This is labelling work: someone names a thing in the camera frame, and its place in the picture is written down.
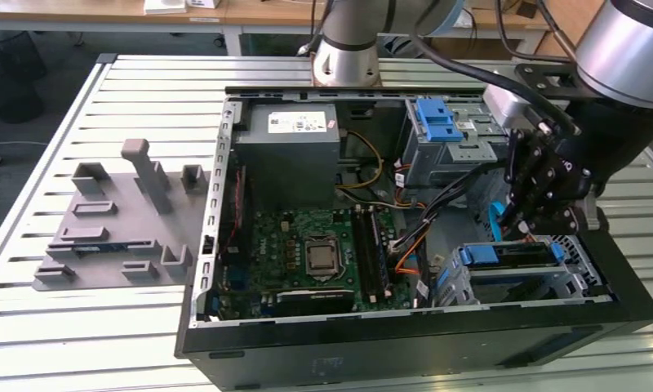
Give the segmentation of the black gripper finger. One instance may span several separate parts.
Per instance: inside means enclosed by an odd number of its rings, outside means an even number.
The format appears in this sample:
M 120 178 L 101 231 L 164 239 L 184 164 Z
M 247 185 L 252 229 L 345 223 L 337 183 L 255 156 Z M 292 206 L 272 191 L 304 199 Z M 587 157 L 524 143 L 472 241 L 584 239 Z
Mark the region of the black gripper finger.
M 513 238 L 528 234 L 573 234 L 571 207 L 577 195 L 573 181 L 525 181 L 513 185 Z
M 549 147 L 544 134 L 513 129 L 508 139 L 508 162 L 504 180 L 508 184 L 505 221 L 520 221 L 536 215 L 555 178 L 549 164 Z

